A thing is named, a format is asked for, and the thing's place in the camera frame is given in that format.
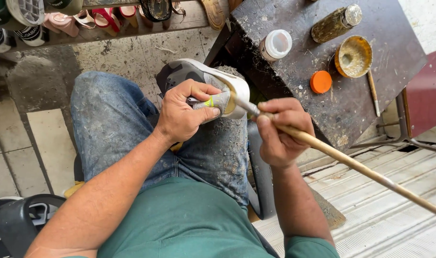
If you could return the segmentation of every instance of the wooden workbench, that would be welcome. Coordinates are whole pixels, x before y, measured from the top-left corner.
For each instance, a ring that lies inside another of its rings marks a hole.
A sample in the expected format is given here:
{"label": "wooden workbench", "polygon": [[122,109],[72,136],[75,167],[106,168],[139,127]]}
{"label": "wooden workbench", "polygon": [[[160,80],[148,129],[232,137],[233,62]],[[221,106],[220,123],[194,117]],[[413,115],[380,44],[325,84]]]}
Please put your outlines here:
{"label": "wooden workbench", "polygon": [[[324,44],[313,41],[313,24],[353,3],[363,13],[358,26]],[[398,0],[251,0],[234,10],[229,20],[231,30],[225,26],[204,63],[236,67],[268,99],[297,98],[312,116],[317,138],[341,151],[360,137],[376,113],[367,77],[347,79],[337,72],[332,60],[337,46],[352,35],[370,41],[381,111],[427,62]],[[275,29],[288,31],[293,47],[287,56],[269,63],[261,58],[259,44]],[[310,88],[310,78],[318,70],[329,71],[333,79],[324,94]]]}
{"label": "wooden workbench", "polygon": [[[218,1],[225,14],[225,17],[228,17],[229,16],[228,0],[218,0]],[[84,0],[83,9],[96,9],[96,8],[104,8],[104,7],[117,7],[117,6],[124,6],[124,5],[139,5],[139,4],[140,3],[138,0]],[[130,26],[129,21],[124,19],[123,20],[124,26],[121,27],[121,31],[118,32],[117,37],[112,37],[110,34],[97,27],[93,29],[87,29],[80,26],[79,27],[80,32],[76,38],[68,36],[65,32],[61,32],[57,34],[50,31],[49,42],[46,42],[45,44],[38,47],[28,46],[24,42],[22,42],[19,38],[15,37],[17,46],[11,48],[9,52],[44,48],[44,47],[57,46],[57,45],[79,44],[79,43],[86,43],[86,42],[98,41],[98,40],[108,40],[113,38],[133,37],[133,36],[140,36],[146,34],[201,28],[201,27],[209,26],[207,15],[205,14],[205,9],[200,3],[200,1],[197,0],[181,1],[181,6],[186,11],[185,19],[182,21],[183,19],[182,15],[177,15],[175,13],[172,13],[171,24],[169,29],[167,30],[164,30],[162,28],[162,24],[160,22],[154,23],[153,28],[145,27],[141,22],[140,14],[137,11],[137,20],[139,22],[138,28],[134,28]]]}

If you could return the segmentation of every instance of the red high heel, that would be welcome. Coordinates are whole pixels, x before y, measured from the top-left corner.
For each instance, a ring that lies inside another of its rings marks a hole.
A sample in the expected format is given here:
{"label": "red high heel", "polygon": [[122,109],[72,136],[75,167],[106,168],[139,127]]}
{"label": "red high heel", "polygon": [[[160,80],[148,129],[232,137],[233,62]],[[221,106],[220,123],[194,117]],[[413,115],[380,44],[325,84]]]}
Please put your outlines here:
{"label": "red high heel", "polygon": [[112,8],[99,8],[93,9],[92,15],[94,16],[94,23],[97,27],[108,32],[108,34],[116,37],[121,28],[121,22],[112,13]]}
{"label": "red high heel", "polygon": [[123,6],[119,8],[121,15],[126,18],[133,27],[138,27],[138,21],[135,6]]}

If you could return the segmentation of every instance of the pink shoe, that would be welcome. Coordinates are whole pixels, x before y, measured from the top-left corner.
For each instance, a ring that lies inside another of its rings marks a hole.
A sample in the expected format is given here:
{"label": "pink shoe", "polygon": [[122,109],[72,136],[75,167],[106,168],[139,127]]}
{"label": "pink shoe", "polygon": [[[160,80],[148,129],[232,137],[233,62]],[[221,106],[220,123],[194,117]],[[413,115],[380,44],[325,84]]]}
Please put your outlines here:
{"label": "pink shoe", "polygon": [[49,21],[49,13],[45,13],[45,20],[43,21],[43,26],[47,27],[50,31],[53,31],[55,33],[60,33],[60,29],[54,27],[51,22]]}
{"label": "pink shoe", "polygon": [[68,16],[60,12],[53,12],[49,15],[49,22],[56,28],[65,32],[66,34],[76,37],[80,32],[77,25],[75,24],[75,18],[73,16]]}

